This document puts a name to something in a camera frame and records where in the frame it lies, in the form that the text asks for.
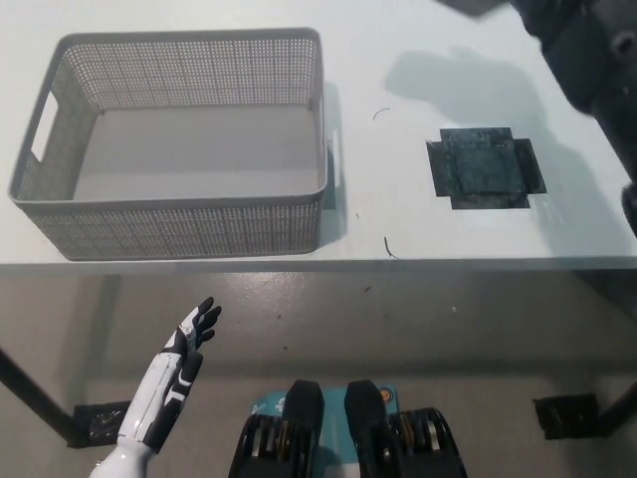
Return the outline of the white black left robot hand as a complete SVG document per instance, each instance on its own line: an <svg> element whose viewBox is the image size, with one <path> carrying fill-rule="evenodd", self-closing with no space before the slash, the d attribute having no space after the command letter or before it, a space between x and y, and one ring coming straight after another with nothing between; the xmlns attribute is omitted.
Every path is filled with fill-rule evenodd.
<svg viewBox="0 0 637 478"><path fill-rule="evenodd" d="M209 297L177 326L146 370L118 431L119 439L160 451L202 365L198 349L214 337L220 313Z"/></svg>

